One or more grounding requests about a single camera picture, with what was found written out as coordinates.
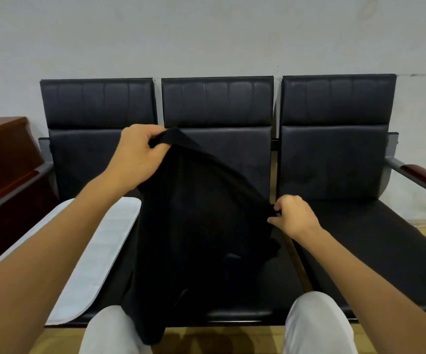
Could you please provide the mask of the white folded cloth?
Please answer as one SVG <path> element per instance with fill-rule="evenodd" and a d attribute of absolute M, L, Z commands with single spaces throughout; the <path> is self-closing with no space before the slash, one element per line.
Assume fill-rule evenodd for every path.
<path fill-rule="evenodd" d="M 47 326 L 66 324 L 95 302 L 140 208 L 140 199 L 122 197 L 108 210 L 51 311 Z"/>

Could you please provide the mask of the person's leg white trousers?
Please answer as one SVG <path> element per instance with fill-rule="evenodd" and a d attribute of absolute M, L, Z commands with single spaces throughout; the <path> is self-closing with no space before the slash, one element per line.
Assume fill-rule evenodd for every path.
<path fill-rule="evenodd" d="M 292 305 L 282 354 L 358 354 L 345 314 L 327 294 L 311 291 Z"/>
<path fill-rule="evenodd" d="M 78 354 L 153 354 L 122 307 L 102 309 L 88 323 Z"/>

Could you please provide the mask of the person's left hand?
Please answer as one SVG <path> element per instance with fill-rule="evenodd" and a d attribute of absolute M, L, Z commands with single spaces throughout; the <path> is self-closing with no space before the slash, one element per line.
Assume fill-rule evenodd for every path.
<path fill-rule="evenodd" d="M 160 164 L 149 164 L 149 141 L 166 129 L 154 124 L 134 124 L 124 128 L 116 150 L 103 172 L 109 187 L 120 196 L 149 179 Z"/>

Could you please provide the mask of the person's left leg white trousers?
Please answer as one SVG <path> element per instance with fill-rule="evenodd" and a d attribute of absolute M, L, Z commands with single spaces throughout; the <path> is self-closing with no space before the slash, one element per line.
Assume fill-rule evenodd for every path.
<path fill-rule="evenodd" d="M 78 354 L 153 354 L 122 307 L 102 309 L 88 323 Z"/>

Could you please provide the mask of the dark brown wooden cabinet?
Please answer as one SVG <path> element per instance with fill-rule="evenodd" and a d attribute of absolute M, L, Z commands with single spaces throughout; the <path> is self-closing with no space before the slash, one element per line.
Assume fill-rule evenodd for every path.
<path fill-rule="evenodd" d="M 0 191 L 44 162 L 27 118 L 0 118 Z M 51 175 L 0 206 L 0 255 L 58 205 Z"/>

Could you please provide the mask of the person's left forearm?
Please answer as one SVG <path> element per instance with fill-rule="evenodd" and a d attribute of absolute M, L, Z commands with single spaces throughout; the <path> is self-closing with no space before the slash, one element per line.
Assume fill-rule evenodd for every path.
<path fill-rule="evenodd" d="M 0 354 L 28 354 L 107 211 L 134 185 L 103 173 L 0 262 Z"/>

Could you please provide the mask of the person's right forearm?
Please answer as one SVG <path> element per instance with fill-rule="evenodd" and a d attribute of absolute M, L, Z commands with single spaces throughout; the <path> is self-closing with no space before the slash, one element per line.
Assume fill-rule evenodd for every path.
<path fill-rule="evenodd" d="M 426 354 L 426 313 L 321 227 L 296 238 L 327 272 L 378 354 Z"/>

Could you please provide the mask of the black three-seat bench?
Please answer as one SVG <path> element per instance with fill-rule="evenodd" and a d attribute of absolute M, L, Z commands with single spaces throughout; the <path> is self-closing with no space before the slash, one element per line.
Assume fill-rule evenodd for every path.
<path fill-rule="evenodd" d="M 426 312 L 426 237 L 379 200 L 392 169 L 389 133 L 395 74 L 284 76 L 279 138 L 274 139 L 271 76 L 164 78 L 166 128 L 270 194 L 307 201 L 323 228 Z M 158 120 L 153 80 L 40 81 L 49 144 L 62 201 L 108 164 L 121 130 Z"/>

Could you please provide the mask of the black garment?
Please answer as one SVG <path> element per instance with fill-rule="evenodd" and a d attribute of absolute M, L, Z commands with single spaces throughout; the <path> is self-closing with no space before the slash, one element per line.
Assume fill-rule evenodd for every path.
<path fill-rule="evenodd" d="M 122 308 L 141 342 L 157 344 L 175 317 L 247 311 L 259 269 L 280 246 L 267 222 L 275 212 L 239 172 L 178 128 L 149 142 L 169 144 L 138 189 L 131 287 Z"/>

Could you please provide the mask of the person's right leg white trousers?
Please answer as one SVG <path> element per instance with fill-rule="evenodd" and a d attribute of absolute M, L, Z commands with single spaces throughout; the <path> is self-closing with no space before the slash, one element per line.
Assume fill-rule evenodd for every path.
<path fill-rule="evenodd" d="M 282 354 L 358 354 L 345 314 L 327 294 L 311 291 L 292 305 Z"/>

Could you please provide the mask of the person's right hand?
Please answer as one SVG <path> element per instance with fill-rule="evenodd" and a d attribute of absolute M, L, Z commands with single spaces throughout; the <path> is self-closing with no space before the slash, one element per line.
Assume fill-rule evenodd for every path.
<path fill-rule="evenodd" d="M 322 232 L 318 218 L 309 204 L 300 196 L 281 196 L 276 201 L 274 210 L 276 213 L 280 213 L 279 216 L 287 218 L 288 230 L 282 232 L 300 244 Z"/>

